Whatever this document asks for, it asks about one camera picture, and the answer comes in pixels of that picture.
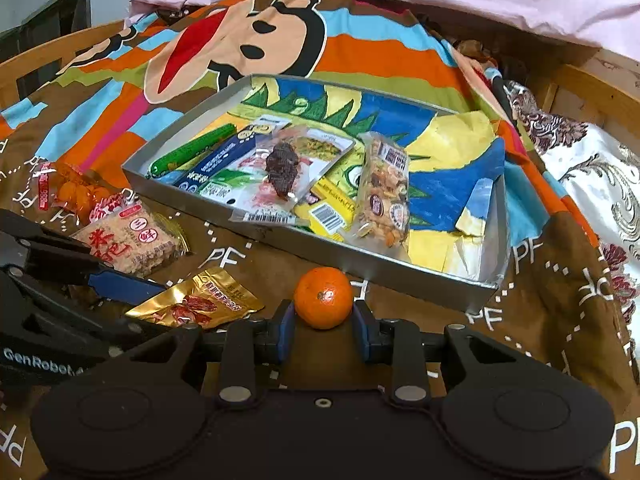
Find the bed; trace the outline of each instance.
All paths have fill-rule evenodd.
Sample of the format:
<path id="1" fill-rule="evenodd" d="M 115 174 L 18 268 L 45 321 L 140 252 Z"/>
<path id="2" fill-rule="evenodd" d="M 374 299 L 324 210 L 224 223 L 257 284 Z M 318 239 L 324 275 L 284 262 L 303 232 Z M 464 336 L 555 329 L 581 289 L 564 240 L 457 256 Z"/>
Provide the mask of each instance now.
<path id="1" fill-rule="evenodd" d="M 274 9 L 275 2 L 281 6 Z M 543 41 L 507 25 L 485 26 L 488 20 L 443 9 L 428 9 L 430 20 L 442 26 L 440 33 L 428 32 L 416 17 L 425 7 L 394 5 L 385 0 L 222 0 L 190 11 L 172 25 L 153 12 L 129 27 L 113 23 L 78 32 L 5 62 L 0 65 L 0 206 L 71 234 L 75 226 L 64 214 L 38 210 L 31 177 L 39 162 L 64 160 L 110 186 L 127 187 L 120 165 L 131 153 L 248 70 L 248 65 L 234 66 L 227 44 L 233 34 L 239 37 L 231 38 L 231 44 L 244 44 L 242 34 L 253 34 L 242 28 L 242 20 L 259 15 L 263 22 L 291 18 L 282 27 L 300 42 L 298 49 L 278 53 L 274 44 L 265 43 L 262 56 L 249 56 L 256 63 L 253 72 L 291 73 L 290 67 L 296 66 L 294 75 L 351 82 L 457 112 L 481 109 L 506 144 L 513 256 L 500 290 L 484 309 L 465 315 L 359 276 L 351 277 L 354 296 L 366 299 L 377 317 L 406 318 L 428 332 L 454 322 L 468 324 L 590 384 L 610 402 L 618 423 L 603 470 L 615 479 L 635 478 L 635 437 L 630 439 L 625 428 L 635 428 L 640 416 L 638 367 L 609 282 L 613 269 L 607 254 L 598 251 L 596 233 L 534 146 L 522 142 L 484 74 L 443 36 L 485 44 L 500 37 L 503 53 L 517 53 L 529 66 L 530 87 L 547 111 L 563 88 L 639 135 L 635 119 L 640 100 L 581 68 L 597 49 Z M 382 31 L 375 37 L 363 25 L 372 22 Z M 233 32 L 216 36 L 223 29 Z M 185 54 L 189 49 L 182 48 L 185 44 L 193 50 L 191 57 Z M 208 57 L 199 57 L 199 52 Z M 282 56 L 293 56 L 293 65 Z M 56 59 L 62 60 L 59 77 L 17 102 L 16 78 Z M 154 273 L 157 282 L 175 283 L 204 263 L 219 261 L 239 282 L 251 283 L 269 317 L 314 266 L 159 203 L 153 208 L 178 219 L 195 248 Z M 122 313 L 110 302 L 101 310 L 105 315 Z M 359 362 L 347 324 L 325 333 L 302 324 L 297 330 L 292 357 L 276 374 L 274 386 L 367 388 L 388 380 L 385 370 Z M 430 372 L 434 394 L 444 394 L 437 367 Z M 2 455 L 2 478 L 31 480 L 44 470 L 28 425 L 41 391 L 4 391 L 0 430 L 8 434 L 15 426 L 11 438 L 22 451 L 20 457 L 17 448 L 13 455 Z"/>

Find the colorful blanket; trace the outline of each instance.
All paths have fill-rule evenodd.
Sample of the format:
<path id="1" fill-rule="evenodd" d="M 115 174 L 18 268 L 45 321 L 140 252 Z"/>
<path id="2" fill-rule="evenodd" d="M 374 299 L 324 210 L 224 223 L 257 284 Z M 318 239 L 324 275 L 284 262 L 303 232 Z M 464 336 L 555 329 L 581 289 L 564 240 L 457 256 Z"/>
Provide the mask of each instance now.
<path id="1" fill-rule="evenodd" d="M 37 209 L 31 173 L 40 160 L 63 160 L 112 186 L 126 187 L 120 165 L 129 155 L 194 105 L 251 73 L 308 76 L 455 112 L 484 113 L 506 152 L 513 257 L 500 291 L 476 316 L 416 300 L 359 276 L 353 277 L 354 295 L 366 298 L 378 317 L 404 317 L 430 332 L 464 322 L 592 385 L 611 403 L 620 423 L 604 469 L 621 480 L 637 476 L 632 444 L 640 432 L 634 431 L 630 439 L 628 428 L 640 416 L 638 371 L 632 360 L 630 366 L 629 336 L 596 249 L 597 238 L 540 159 L 527 155 L 482 75 L 446 41 L 425 31 L 408 10 L 398 14 L 358 0 L 224 0 L 171 27 L 149 15 L 82 54 L 55 81 L 2 112 L 0 206 L 70 234 L 74 227 L 64 213 Z M 337 120 L 340 112 L 347 130 L 365 126 L 359 124 L 365 118 L 354 122 L 351 111 L 340 110 L 323 109 L 322 119 Z M 486 152 L 487 146 L 478 147 L 480 136 L 472 123 L 458 131 L 456 136 L 417 132 L 407 144 L 415 160 L 431 157 L 418 160 L 425 174 L 433 169 L 430 164 L 446 160 L 448 142 L 468 150 L 466 164 Z M 156 272 L 153 279 L 158 282 L 174 283 L 217 262 L 260 298 L 268 316 L 313 266 L 208 222 L 154 207 L 177 217 L 195 250 Z M 112 315 L 122 313 L 113 304 L 102 308 Z M 375 388 L 385 381 L 358 362 L 346 325 L 330 333 L 300 326 L 292 354 L 278 379 L 288 386 Z M 433 379 L 433 388 L 443 392 L 439 379 Z M 11 455 L 0 455 L 0 476 L 31 480 L 42 463 L 29 437 L 28 410 L 21 407 L 32 400 L 12 404 L 6 397 L 4 402 L 8 407 L 0 430 L 13 431 L 10 438 L 22 451 L 18 457 L 18 448 L 12 447 Z"/>

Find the gold foil package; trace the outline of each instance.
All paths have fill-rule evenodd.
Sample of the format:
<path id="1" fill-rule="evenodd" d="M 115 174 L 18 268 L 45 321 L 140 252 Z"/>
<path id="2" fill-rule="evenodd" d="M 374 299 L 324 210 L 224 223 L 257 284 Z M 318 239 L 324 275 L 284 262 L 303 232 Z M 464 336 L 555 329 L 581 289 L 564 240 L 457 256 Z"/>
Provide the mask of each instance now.
<path id="1" fill-rule="evenodd" d="M 164 326 L 194 322 L 209 329 L 241 319 L 263 307 L 226 270 L 210 267 L 129 310 L 126 315 Z"/>

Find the red cartoon mouth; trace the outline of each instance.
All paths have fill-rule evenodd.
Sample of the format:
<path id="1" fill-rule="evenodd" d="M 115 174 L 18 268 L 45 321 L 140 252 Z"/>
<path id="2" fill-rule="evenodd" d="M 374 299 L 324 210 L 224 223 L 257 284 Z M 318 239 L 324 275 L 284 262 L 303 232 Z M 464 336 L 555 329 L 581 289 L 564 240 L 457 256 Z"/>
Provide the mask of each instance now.
<path id="1" fill-rule="evenodd" d="M 187 64 L 213 38 L 226 16 L 228 9 L 221 10 L 208 18 L 191 23 L 178 39 L 174 51 L 169 56 L 160 78 L 158 93 L 163 92 L 185 64 Z"/>

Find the wooden bed frame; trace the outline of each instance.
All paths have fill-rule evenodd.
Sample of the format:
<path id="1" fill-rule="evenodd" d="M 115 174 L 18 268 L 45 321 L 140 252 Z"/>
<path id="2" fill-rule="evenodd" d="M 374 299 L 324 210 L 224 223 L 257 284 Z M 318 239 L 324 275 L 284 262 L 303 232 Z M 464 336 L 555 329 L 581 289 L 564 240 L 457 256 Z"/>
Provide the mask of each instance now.
<path id="1" fill-rule="evenodd" d="M 613 118 L 624 126 L 635 139 L 640 140 L 640 94 L 634 96 L 593 75 L 593 73 L 587 72 L 579 67 L 580 62 L 568 64 L 563 61 L 566 59 L 571 59 L 574 62 L 579 59 L 583 61 L 585 59 L 584 47 L 560 42 L 550 44 L 549 40 L 542 40 L 533 34 L 495 22 L 487 27 L 486 23 L 481 23 L 487 20 L 477 16 L 468 15 L 468 18 L 465 19 L 472 20 L 473 26 L 460 27 L 454 24 L 448 27 L 449 30 L 455 30 L 458 37 L 462 37 L 462 33 L 468 38 L 481 39 L 482 35 L 487 38 L 488 28 L 493 28 L 494 36 L 490 40 L 485 39 L 484 44 L 495 39 L 496 28 L 499 29 L 498 34 L 503 37 L 506 34 L 510 37 L 510 48 L 513 55 L 526 63 L 533 76 L 527 85 L 531 88 L 538 105 L 543 110 L 551 110 L 558 89 L 564 88 L 588 103 L 592 110 L 597 110 L 599 114 Z M 61 66 L 65 66 L 71 62 L 78 51 L 100 43 L 117 34 L 122 28 L 123 22 L 113 22 L 81 30 L 32 48 L 0 64 L 0 109 L 5 109 L 19 101 L 17 80 L 21 77 L 56 60 L 60 60 Z M 596 49 L 587 50 L 591 56 L 597 52 Z M 580 56 L 575 54 L 578 51 L 581 52 Z"/>

